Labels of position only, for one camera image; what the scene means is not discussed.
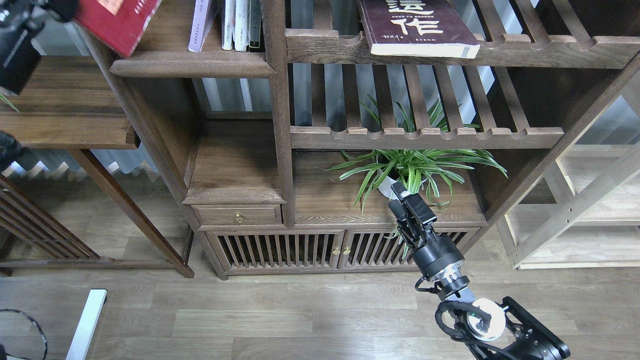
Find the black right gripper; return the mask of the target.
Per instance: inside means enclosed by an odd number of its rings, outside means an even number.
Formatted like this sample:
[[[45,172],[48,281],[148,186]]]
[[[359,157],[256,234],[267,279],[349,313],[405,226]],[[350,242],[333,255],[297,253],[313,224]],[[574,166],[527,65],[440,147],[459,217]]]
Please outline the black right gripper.
[[[433,223],[437,217],[423,198],[419,194],[410,194],[400,181],[394,182],[390,189],[392,195],[388,206],[423,276],[429,281],[460,278],[459,269],[464,256],[450,237],[435,232]]]

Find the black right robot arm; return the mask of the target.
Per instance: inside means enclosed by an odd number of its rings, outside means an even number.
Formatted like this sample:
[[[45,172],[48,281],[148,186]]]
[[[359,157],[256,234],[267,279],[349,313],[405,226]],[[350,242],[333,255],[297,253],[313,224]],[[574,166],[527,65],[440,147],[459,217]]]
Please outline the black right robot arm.
[[[420,291],[422,281],[433,282],[427,291],[440,299],[435,322],[446,335],[464,343],[478,360],[569,358],[569,347],[511,297],[500,304],[475,297],[469,279],[460,273],[464,256],[450,237],[434,231],[437,217],[422,196],[401,182],[391,190],[395,197],[388,205],[422,273],[414,287]]]

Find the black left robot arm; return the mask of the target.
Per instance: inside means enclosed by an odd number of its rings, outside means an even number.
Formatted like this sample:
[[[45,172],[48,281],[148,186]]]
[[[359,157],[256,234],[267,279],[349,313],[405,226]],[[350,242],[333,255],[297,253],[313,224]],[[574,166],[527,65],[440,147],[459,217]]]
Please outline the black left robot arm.
[[[29,81],[41,55],[32,45],[45,27],[34,18],[34,10],[42,9],[60,23],[74,19],[77,0],[3,0],[0,5],[0,87],[1,99],[14,111],[8,100],[18,96]]]

